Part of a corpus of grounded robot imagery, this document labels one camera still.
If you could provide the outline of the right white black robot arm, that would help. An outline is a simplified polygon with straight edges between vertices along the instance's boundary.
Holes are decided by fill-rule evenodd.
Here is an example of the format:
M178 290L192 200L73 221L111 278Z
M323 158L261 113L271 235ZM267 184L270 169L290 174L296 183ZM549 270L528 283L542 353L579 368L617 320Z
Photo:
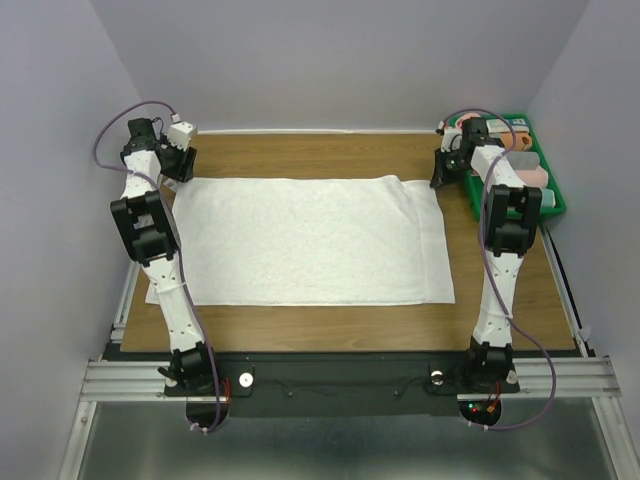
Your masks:
M465 119L459 128L446 120L434 153L433 189L453 184L474 171L482 182L479 244L484 264L478 320L460 366L460 382L482 390L517 382L513 365L512 321L517 278L532 247L538 226L542 191L516 174L509 150L491 136L488 120Z

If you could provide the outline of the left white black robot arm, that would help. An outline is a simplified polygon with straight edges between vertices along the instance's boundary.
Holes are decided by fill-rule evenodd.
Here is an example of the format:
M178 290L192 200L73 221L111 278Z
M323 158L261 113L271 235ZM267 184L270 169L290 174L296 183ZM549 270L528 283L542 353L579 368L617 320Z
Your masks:
M212 361L207 337L187 293L181 241L169 202L158 181L187 183L194 177L197 150L190 145L196 127L176 120L165 133L149 118L128 122L129 140L120 157L124 191L110 204L111 215L131 260L148 278L169 333L171 359L159 372L171 387L213 396L223 371Z

